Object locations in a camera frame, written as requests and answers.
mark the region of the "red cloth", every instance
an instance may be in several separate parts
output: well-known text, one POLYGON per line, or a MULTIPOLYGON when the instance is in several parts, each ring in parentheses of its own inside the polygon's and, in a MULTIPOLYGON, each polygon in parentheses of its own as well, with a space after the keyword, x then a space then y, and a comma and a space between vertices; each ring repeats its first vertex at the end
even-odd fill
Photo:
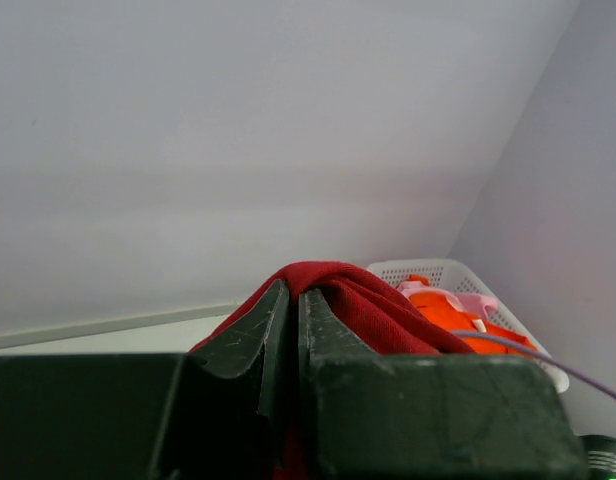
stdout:
MULTIPOLYGON (((286 282, 294 304, 301 293, 319 287, 337 318, 378 353, 474 353, 461 339, 426 320, 406 297, 383 280, 359 267, 340 262, 287 265, 266 280, 210 337, 192 350, 239 320, 277 279, 286 282)), ((307 479, 296 418, 291 423, 295 427, 289 429, 286 437, 284 468, 275 472, 275 480, 307 479)))

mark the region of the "white plastic basket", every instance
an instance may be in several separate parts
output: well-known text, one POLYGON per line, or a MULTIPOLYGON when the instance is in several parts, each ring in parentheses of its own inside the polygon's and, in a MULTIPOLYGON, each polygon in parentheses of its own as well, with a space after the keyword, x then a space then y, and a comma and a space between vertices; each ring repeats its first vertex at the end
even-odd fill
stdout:
MULTIPOLYGON (((430 281, 431 287, 439 287, 452 292, 481 293, 496 297, 472 270, 456 260, 446 258, 392 260, 390 262, 373 263, 368 267, 368 271, 393 287, 406 280, 408 276, 416 274, 426 277, 430 281)), ((540 352, 550 355, 501 301, 499 301, 498 311, 491 313, 488 320, 495 325, 524 335, 540 352)), ((568 390, 570 385, 568 375, 552 365, 540 361, 537 363, 550 376, 557 392, 563 393, 568 390)))

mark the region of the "white molding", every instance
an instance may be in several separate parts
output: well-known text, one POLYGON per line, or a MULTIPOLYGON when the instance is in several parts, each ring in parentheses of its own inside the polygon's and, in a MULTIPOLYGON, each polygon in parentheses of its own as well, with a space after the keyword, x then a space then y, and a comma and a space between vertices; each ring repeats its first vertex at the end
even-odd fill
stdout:
POLYGON ((198 318, 214 317, 232 313, 239 304, 216 305, 158 315, 148 315, 116 320, 104 320, 80 325, 68 325, 39 330, 0 335, 0 348, 17 347, 31 343, 51 342, 66 338, 84 337, 100 333, 110 333, 131 328, 151 327, 165 323, 183 322, 198 318))

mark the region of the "white wall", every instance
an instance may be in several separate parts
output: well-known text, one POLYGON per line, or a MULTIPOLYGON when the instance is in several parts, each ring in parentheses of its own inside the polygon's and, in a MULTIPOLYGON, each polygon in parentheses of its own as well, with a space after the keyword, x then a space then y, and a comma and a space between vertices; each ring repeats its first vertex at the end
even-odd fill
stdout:
MULTIPOLYGON (((584 0, 451 255, 557 358, 616 387, 616 0, 584 0)), ((616 403, 578 382, 582 433, 616 403)))
POLYGON ((0 334, 446 254, 576 4, 0 1, 0 334))

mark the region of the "pink object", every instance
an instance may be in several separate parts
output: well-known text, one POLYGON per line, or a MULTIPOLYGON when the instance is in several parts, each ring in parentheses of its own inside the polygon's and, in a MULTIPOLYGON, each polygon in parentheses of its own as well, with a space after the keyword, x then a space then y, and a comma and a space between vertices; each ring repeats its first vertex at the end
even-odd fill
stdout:
POLYGON ((456 310, 479 315, 479 318, 485 322, 488 321, 488 314, 496 312, 499 308, 499 303, 495 297, 478 293, 449 292, 441 288, 429 287, 419 281, 401 282, 397 290, 406 298, 410 298, 415 293, 440 293, 456 310))

